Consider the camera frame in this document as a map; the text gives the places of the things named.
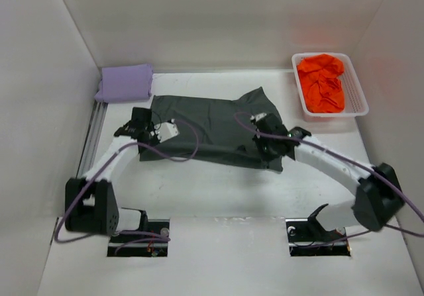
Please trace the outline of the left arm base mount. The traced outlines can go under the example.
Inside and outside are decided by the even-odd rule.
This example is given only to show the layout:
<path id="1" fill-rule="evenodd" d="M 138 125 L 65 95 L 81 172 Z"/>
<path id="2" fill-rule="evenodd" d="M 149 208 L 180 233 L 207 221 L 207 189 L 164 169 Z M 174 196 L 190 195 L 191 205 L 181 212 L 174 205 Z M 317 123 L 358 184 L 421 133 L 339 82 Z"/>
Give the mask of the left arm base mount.
<path id="1" fill-rule="evenodd" d="M 145 234 L 120 233 L 110 237 L 107 257 L 164 258 L 168 256 L 170 235 L 169 219 L 150 219 Z"/>

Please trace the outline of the purple t-shirt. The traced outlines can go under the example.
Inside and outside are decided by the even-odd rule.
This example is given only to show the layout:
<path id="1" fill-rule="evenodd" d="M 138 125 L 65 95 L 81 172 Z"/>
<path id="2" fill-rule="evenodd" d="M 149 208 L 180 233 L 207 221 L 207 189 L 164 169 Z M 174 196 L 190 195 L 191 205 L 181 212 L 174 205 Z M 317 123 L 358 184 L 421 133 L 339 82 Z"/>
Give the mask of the purple t-shirt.
<path id="1" fill-rule="evenodd" d="M 94 99 L 98 103 L 147 101 L 152 96 L 153 74 L 151 64 L 102 68 Z"/>

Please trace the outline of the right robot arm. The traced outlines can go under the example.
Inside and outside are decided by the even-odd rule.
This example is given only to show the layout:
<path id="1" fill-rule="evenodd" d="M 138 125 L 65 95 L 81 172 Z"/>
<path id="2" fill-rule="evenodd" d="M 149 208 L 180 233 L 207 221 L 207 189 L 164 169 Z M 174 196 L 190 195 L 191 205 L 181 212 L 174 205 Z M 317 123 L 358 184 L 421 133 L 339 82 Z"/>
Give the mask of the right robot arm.
<path id="1" fill-rule="evenodd" d="M 322 240 L 336 228 L 356 225 L 378 232 L 405 205 L 393 190 L 399 183 L 391 166 L 357 163 L 326 147 L 303 128 L 288 130 L 274 114 L 252 115 L 250 121 L 256 127 L 254 141 L 265 161 L 287 156 L 315 168 L 352 194 L 352 199 L 325 203 L 309 215 L 307 232 L 313 239 Z"/>

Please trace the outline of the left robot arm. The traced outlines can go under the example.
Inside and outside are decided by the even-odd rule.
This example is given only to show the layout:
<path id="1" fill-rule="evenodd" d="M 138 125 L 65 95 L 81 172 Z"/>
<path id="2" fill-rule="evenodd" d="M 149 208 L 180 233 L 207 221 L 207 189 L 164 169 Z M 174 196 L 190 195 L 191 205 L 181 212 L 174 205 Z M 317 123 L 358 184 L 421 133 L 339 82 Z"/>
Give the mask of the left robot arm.
<path id="1" fill-rule="evenodd" d="M 151 109 L 133 108 L 131 119 L 114 132 L 100 159 L 81 177 L 67 181 L 66 211 L 60 221 L 67 231 L 86 236 L 112 236 L 125 231 L 134 242 L 146 239 L 146 213 L 120 207 L 114 184 L 133 158 L 178 135 L 172 121 L 154 124 L 153 114 Z"/>

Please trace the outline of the grey t-shirt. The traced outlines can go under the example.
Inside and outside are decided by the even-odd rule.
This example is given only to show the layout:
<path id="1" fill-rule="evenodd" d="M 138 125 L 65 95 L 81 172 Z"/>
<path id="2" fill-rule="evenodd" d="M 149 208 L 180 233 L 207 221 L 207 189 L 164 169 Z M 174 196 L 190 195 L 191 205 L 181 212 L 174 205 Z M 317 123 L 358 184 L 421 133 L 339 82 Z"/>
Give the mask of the grey t-shirt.
<path id="1" fill-rule="evenodd" d="M 257 170 L 283 171 L 280 158 L 266 164 L 252 140 L 253 134 L 239 125 L 234 114 L 251 115 L 273 113 L 279 116 L 276 106 L 259 87 L 237 100 L 156 95 L 151 104 L 154 119 L 175 119 L 180 134 L 157 146 L 173 157 L 188 158 L 198 148 L 195 159 L 216 164 Z"/>

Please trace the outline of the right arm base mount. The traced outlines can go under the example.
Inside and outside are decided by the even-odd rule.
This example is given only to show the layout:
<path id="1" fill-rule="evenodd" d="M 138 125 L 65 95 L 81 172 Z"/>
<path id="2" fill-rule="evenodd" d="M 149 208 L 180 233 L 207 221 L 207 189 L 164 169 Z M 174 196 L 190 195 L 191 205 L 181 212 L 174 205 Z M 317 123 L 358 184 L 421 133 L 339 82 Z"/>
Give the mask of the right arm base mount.
<path id="1" fill-rule="evenodd" d="M 326 206 L 321 205 L 306 219 L 286 219 L 291 257 L 350 256 L 346 230 L 325 230 L 317 221 Z"/>

